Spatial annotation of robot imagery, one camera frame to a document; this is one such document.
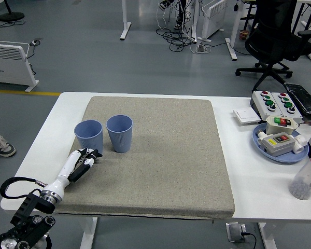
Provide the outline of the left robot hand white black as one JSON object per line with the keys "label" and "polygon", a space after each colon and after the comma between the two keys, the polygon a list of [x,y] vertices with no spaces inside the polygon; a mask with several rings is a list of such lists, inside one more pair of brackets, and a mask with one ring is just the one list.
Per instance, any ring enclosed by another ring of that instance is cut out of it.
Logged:
{"label": "left robot hand white black", "polygon": [[41,193],[63,199],[64,189],[70,182],[76,182],[80,179],[93,166],[96,159],[102,156],[97,149],[84,148],[73,151],[68,156],[55,181],[44,187]]}

